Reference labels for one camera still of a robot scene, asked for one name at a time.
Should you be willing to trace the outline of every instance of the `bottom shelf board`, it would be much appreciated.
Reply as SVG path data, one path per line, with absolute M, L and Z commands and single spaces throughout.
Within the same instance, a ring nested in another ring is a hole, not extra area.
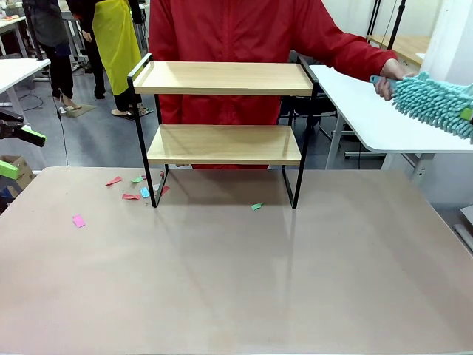
M 289 126 L 161 124 L 148 150 L 153 164 L 299 165 Z

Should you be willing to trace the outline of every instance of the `yellow skirt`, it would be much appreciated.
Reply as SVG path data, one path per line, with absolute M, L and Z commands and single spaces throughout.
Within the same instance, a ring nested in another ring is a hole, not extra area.
M 99 1 L 92 28 L 113 95 L 119 95 L 128 89 L 126 77 L 141 60 L 128 1 Z

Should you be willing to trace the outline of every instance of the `microfiber duster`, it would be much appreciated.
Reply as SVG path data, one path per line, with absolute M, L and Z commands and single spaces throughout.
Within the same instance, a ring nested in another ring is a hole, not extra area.
M 370 82 L 380 79 L 373 75 Z M 427 72 L 389 82 L 394 90 L 392 105 L 400 113 L 473 143 L 473 84 L 435 81 Z

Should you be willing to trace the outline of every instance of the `red sleeve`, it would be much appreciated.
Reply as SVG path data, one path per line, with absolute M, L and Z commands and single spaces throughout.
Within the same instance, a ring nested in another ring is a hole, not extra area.
M 149 14 L 149 51 L 155 61 L 179 61 L 177 38 L 169 0 L 153 0 Z M 182 122 L 183 97 L 160 95 L 164 124 Z
M 380 75 L 391 51 L 371 47 L 366 39 L 342 32 L 321 0 L 295 0 L 293 48 L 335 67 L 346 75 L 368 81 Z

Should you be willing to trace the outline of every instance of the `floor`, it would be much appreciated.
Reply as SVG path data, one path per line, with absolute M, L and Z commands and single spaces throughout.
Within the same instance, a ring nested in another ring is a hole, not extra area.
M 140 147 L 137 139 L 135 123 L 110 115 L 110 110 L 115 108 L 114 100 L 108 83 L 105 100 L 96 100 L 93 95 L 94 79 L 92 74 L 84 73 L 84 70 L 75 72 L 74 77 L 74 101 L 79 104 L 89 104 L 96 108 L 79 118 L 63 117 L 64 136 L 67 147 L 68 164 L 70 166 L 122 166 L 140 167 L 142 160 Z M 27 120 L 34 130 L 47 136 L 47 143 L 42 149 L 48 166 L 65 166 L 66 155 L 60 122 L 56 116 L 55 105 L 50 93 L 49 82 L 35 82 L 32 94 L 38 98 L 28 95 L 30 91 L 25 86 L 17 87 L 17 94 L 21 98 L 24 110 L 43 104 L 30 111 L 25 112 Z M 7 101 L 6 95 L 0 95 L 0 102 Z M 146 107 L 154 109 L 152 96 L 143 96 Z M 149 145 L 157 129 L 156 114 L 152 113 L 141 119 L 146 144 Z M 302 145 L 302 136 L 305 128 L 305 120 L 296 120 L 294 131 L 296 139 Z M 323 118 L 322 127 L 326 132 L 334 129 L 335 122 L 332 118 Z M 341 149 L 336 158 L 336 169 L 358 169 L 358 159 L 345 159 L 343 151 L 358 151 L 359 143 L 342 141 Z M 318 133 L 310 142 L 307 156 L 307 169 L 324 169 L 330 148 L 329 140 Z M 33 169 L 39 169 L 32 155 L 32 147 L 11 140 L 0 141 L 2 154 L 22 154 Z M 380 169 L 382 160 L 366 159 L 359 161 L 361 169 Z

